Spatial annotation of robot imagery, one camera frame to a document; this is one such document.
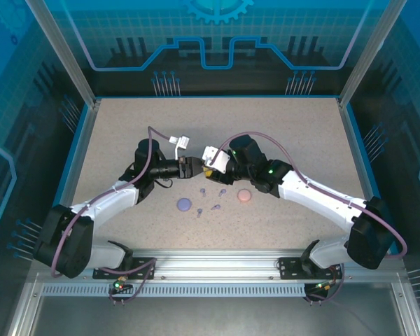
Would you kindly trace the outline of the aluminium side frame rail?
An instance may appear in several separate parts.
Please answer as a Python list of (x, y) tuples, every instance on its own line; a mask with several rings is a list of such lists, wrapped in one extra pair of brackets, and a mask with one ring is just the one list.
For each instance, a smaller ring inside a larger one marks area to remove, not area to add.
[[(340, 106), (339, 113), (364, 196), (366, 198), (378, 197), (380, 196), (379, 189), (353, 112), (349, 106)], [(403, 260), (387, 260), (386, 262), (398, 267), (394, 279), (391, 280), (391, 289), (396, 306), (396, 315), (400, 319), (400, 328), (405, 336), (420, 336), (420, 308), (404, 262)]]
[[(56, 205), (67, 206), (73, 202), (100, 104), (101, 102), (98, 101), (93, 108), (86, 106), (81, 113), (55, 194)], [(57, 282), (50, 276), (48, 269), (32, 259), (30, 248), (35, 245), (39, 232), (38, 225), (34, 224), (31, 218), (17, 220), (17, 229), (11, 232), (13, 239), (7, 247), (13, 252), (15, 259), (26, 260), (29, 263), (29, 269), (23, 278), (20, 295), (17, 297), (14, 310), (10, 315), (10, 325), (4, 336), (34, 335), (44, 300), (45, 287)]]

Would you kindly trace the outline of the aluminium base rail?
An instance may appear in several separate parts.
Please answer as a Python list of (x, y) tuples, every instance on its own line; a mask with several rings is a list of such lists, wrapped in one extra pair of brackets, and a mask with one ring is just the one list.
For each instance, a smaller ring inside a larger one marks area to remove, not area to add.
[(268, 282), (280, 280), (281, 257), (302, 249), (135, 249), (135, 257), (154, 257), (154, 281), (169, 283)]

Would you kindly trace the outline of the aluminium frame post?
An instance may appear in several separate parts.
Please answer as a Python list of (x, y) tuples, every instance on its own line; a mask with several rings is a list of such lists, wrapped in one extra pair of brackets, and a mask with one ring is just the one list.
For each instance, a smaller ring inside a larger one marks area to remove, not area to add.
[(81, 98), (89, 108), (94, 109), (97, 98), (45, 1), (25, 0), (25, 3), (43, 30), (45, 37), (50, 42)]
[(338, 99), (339, 109), (346, 109), (358, 86), (370, 68), (389, 32), (401, 14), (407, 0), (389, 0), (363, 52), (353, 68)]

